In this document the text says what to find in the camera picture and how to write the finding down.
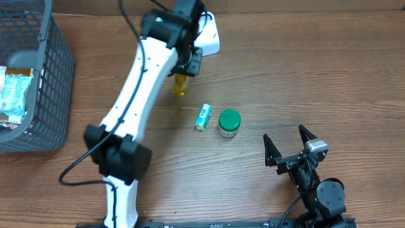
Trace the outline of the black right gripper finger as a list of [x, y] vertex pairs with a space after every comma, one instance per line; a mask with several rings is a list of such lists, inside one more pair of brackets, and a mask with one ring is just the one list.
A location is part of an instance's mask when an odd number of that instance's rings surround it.
[[299, 133], [302, 140], [303, 145], [305, 145], [308, 141], [316, 139], [317, 137], [312, 134], [305, 126], [299, 125]]
[[263, 135], [263, 141], [265, 144], [265, 165], [267, 167], [277, 165], [278, 161], [282, 159], [281, 153], [267, 134]]

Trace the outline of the clear plastic bottle grey cap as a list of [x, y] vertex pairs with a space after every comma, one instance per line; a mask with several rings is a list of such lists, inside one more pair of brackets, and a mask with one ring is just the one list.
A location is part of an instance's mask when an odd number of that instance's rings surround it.
[[189, 77], [182, 74], [173, 76], [172, 91], [176, 96], [185, 96], [189, 90]]

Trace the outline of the green Kleenex tissue pack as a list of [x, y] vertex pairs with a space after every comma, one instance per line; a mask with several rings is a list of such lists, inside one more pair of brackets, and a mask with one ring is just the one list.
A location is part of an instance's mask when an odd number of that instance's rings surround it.
[[206, 130], [209, 119], [211, 118], [211, 105], [204, 103], [196, 119], [196, 129]]

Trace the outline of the green lid jar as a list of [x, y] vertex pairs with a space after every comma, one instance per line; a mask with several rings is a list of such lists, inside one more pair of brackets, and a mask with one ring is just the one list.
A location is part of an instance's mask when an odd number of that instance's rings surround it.
[[241, 117], [238, 111], [227, 109], [221, 112], [218, 119], [218, 132], [223, 137], [233, 137], [236, 135], [241, 124]]

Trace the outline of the mint green wipes pack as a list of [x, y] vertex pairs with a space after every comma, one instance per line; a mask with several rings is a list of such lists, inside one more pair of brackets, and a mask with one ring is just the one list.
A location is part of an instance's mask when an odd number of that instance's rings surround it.
[[32, 78], [7, 75], [1, 95], [1, 113], [24, 116]]

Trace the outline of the brown patterned snack bag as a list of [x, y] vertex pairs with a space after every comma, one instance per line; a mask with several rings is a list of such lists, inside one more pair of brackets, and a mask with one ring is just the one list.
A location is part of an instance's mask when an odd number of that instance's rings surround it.
[[1, 126], [9, 128], [9, 129], [16, 129], [23, 121], [24, 116], [18, 115], [7, 115], [5, 113], [1, 114]]

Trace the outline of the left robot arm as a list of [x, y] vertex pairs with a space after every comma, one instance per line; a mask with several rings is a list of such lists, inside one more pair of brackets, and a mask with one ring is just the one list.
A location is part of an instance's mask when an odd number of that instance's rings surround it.
[[124, 86], [99, 126], [88, 125], [87, 155], [98, 165], [107, 190], [107, 214], [101, 227], [135, 227], [137, 185], [151, 162], [141, 144], [146, 123], [165, 79], [195, 77], [203, 50], [195, 47], [202, 1], [177, 1], [172, 9], [152, 9], [142, 17], [134, 62]]

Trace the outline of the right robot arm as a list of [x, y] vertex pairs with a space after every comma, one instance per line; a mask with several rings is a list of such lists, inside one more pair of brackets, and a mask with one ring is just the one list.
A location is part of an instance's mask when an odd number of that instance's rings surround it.
[[328, 144], [299, 126], [303, 143], [300, 153], [283, 157], [271, 138], [263, 135], [265, 165], [277, 167], [277, 174], [288, 174], [299, 196], [282, 218], [271, 218], [270, 227], [356, 228], [353, 218], [345, 218], [344, 184], [337, 178], [320, 180], [316, 167], [328, 153]]

